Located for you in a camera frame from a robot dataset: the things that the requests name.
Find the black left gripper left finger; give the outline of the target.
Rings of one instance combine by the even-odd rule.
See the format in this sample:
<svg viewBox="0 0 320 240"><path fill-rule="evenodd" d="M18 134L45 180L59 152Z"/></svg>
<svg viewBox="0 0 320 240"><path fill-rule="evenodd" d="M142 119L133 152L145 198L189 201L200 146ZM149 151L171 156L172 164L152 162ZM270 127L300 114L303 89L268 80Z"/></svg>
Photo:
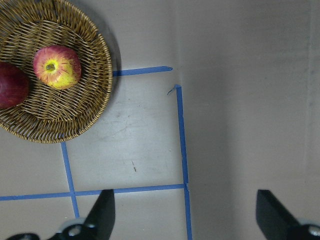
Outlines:
<svg viewBox="0 0 320 240"><path fill-rule="evenodd" d="M51 240L108 240L116 220L115 194L102 190L85 219L64 223Z"/></svg>

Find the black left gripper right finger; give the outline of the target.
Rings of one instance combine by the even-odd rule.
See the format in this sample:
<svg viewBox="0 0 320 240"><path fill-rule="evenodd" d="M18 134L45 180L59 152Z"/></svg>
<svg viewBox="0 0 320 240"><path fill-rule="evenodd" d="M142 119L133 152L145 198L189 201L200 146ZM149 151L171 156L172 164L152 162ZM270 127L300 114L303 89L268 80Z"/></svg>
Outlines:
<svg viewBox="0 0 320 240"><path fill-rule="evenodd" d="M255 218L267 240L318 240L320 226L300 223L267 189L256 194Z"/></svg>

